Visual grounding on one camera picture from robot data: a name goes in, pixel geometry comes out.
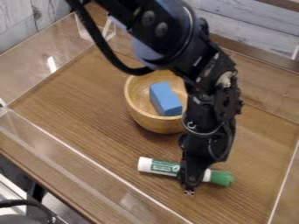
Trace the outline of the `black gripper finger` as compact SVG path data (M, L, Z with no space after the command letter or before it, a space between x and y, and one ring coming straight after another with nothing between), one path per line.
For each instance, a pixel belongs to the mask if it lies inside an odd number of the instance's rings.
M178 182L184 187L184 193L189 196L202 182L204 172L210 166L210 154L206 147L185 147L181 151L181 169Z

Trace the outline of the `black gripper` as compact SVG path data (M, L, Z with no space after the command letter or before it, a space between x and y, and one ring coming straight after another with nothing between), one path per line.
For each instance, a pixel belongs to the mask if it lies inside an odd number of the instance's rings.
M180 139L184 164L224 162L236 135L236 115L241 113L236 63L221 51L189 69L177 71L186 90L181 116L185 134Z

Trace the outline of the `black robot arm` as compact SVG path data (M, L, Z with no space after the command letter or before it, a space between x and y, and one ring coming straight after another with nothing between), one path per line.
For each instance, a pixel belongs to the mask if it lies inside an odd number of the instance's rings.
M205 170L228 159L241 114L236 63L210 40L209 25L182 0L93 0L132 37L142 65L126 66L114 55L80 0L65 0L110 64L133 76L168 70L182 79L185 132L178 138L178 183L193 194Z

